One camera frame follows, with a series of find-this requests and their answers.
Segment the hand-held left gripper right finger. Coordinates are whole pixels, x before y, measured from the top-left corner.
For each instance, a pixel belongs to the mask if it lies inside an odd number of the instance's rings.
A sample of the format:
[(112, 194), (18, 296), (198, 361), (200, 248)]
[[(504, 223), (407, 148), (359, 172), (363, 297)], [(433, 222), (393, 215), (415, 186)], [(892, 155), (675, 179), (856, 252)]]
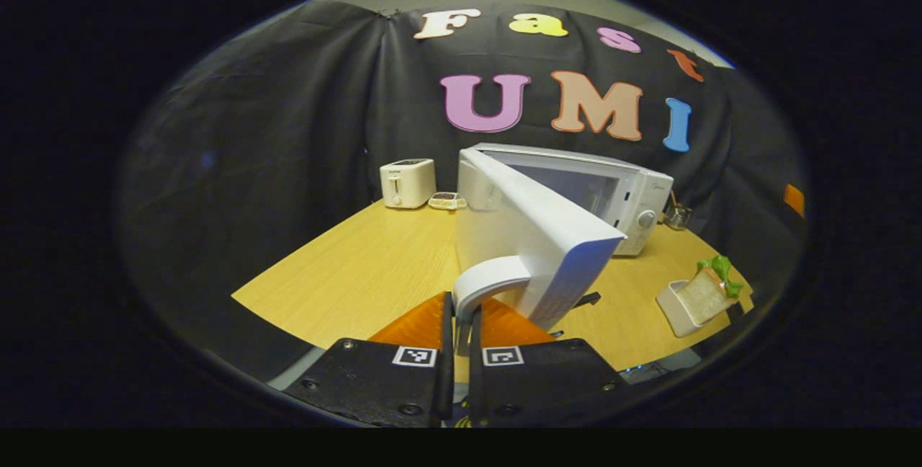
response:
[(471, 427), (589, 427), (625, 407), (628, 394), (628, 382), (585, 339), (553, 338), (493, 299), (475, 310)]

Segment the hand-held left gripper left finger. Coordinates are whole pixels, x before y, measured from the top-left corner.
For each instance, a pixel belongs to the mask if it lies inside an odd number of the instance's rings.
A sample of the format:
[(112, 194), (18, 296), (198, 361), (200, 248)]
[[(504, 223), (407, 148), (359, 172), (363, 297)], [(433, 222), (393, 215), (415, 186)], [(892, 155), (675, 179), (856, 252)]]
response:
[(285, 394), (371, 427), (441, 427), (454, 398), (452, 316), (442, 292), (369, 339), (336, 340)]

